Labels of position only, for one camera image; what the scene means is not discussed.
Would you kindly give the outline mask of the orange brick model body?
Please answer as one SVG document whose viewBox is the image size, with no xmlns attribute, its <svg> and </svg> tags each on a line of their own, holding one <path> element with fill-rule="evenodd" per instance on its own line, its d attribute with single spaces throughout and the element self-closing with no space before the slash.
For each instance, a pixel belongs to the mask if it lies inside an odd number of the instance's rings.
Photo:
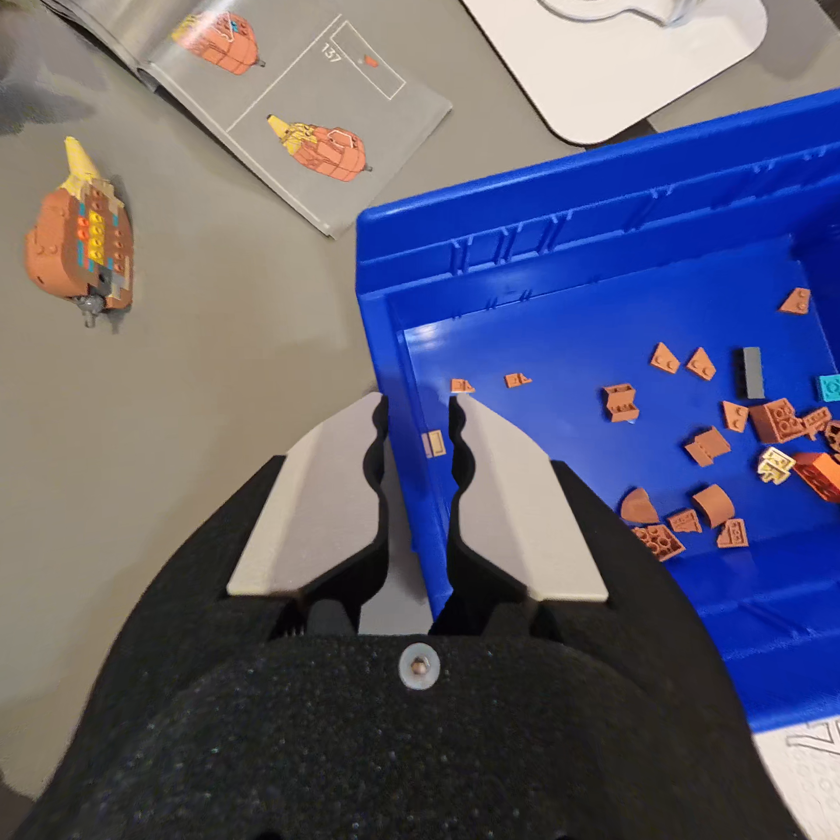
<svg viewBox="0 0 840 840">
<path fill-rule="evenodd" d="M 64 140 L 66 179 L 40 204 L 24 244 L 30 280 L 73 303 L 87 329 L 133 305 L 133 228 L 114 184 L 72 136 Z"/>
</svg>

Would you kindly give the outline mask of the pale yellow bracket brick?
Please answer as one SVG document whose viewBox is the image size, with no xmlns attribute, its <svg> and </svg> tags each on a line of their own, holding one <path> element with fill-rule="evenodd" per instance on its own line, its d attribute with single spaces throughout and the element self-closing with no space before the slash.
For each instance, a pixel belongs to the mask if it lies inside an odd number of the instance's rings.
<svg viewBox="0 0 840 840">
<path fill-rule="evenodd" d="M 767 447 L 759 457 L 757 474 L 763 483 L 775 486 L 791 477 L 796 461 L 777 447 Z"/>
</svg>

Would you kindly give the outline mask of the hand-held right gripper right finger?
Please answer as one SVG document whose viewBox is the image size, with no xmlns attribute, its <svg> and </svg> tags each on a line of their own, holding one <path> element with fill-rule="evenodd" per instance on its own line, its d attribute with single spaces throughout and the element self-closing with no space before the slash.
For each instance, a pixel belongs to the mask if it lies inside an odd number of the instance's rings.
<svg viewBox="0 0 840 840">
<path fill-rule="evenodd" d="M 467 599 L 604 603 L 608 590 L 549 455 L 470 395 L 449 402 L 456 492 L 448 579 Z"/>
</svg>

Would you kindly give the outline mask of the blue plastic bin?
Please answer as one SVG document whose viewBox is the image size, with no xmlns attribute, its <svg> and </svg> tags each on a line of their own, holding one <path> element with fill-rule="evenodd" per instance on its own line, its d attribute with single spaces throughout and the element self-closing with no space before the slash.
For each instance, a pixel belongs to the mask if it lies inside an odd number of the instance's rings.
<svg viewBox="0 0 840 840">
<path fill-rule="evenodd" d="M 723 403 L 838 422 L 839 94 L 609 145 L 374 208 L 356 294 L 433 617 L 452 588 L 450 383 L 613 510 L 720 486 L 719 528 L 665 567 L 764 732 L 838 716 L 838 502 L 757 472 Z"/>
</svg>

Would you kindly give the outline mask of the white printed sheet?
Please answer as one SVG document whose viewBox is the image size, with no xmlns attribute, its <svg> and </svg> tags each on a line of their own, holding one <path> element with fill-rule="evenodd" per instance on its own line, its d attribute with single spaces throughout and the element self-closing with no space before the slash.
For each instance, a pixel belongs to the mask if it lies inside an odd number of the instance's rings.
<svg viewBox="0 0 840 840">
<path fill-rule="evenodd" d="M 802 831 L 839 838 L 839 718 L 754 733 L 765 769 Z"/>
</svg>

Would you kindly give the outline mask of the white monitor stand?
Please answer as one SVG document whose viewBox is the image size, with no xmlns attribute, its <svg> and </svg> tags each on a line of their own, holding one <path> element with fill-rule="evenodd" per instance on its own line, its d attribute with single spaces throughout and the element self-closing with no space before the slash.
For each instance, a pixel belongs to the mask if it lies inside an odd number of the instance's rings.
<svg viewBox="0 0 840 840">
<path fill-rule="evenodd" d="M 464 1 L 547 127 L 603 143 L 750 57 L 761 1 Z"/>
</svg>

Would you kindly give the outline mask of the pile of orange bricks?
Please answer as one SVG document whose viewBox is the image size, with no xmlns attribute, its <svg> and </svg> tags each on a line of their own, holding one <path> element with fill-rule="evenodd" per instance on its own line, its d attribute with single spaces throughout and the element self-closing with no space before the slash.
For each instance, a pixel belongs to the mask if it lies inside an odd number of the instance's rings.
<svg viewBox="0 0 840 840">
<path fill-rule="evenodd" d="M 801 274 L 737 269 L 620 276 L 501 308 L 488 374 L 498 412 L 567 463 L 625 527 L 666 526 L 689 551 L 761 543 L 838 518 L 838 419 L 814 378 L 835 371 Z M 745 398 L 760 347 L 765 399 Z M 775 486 L 757 474 L 795 458 Z"/>
</svg>

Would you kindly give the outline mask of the grey instruction booklet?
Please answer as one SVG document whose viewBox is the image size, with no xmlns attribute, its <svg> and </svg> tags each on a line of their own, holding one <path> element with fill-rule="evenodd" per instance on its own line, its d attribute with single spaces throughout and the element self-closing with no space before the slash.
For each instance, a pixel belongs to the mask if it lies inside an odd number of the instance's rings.
<svg viewBox="0 0 840 840">
<path fill-rule="evenodd" d="M 336 238 L 452 109 L 362 36 L 345 2 L 58 1 L 321 234 Z"/>
</svg>

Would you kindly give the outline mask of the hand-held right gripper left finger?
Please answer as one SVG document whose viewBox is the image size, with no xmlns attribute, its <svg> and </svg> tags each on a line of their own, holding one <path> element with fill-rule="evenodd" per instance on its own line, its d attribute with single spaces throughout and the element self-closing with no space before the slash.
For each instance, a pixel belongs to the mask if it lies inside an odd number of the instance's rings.
<svg viewBox="0 0 840 840">
<path fill-rule="evenodd" d="M 372 392 L 287 452 L 227 583 L 230 596 L 364 604 L 383 586 L 387 398 Z"/>
</svg>

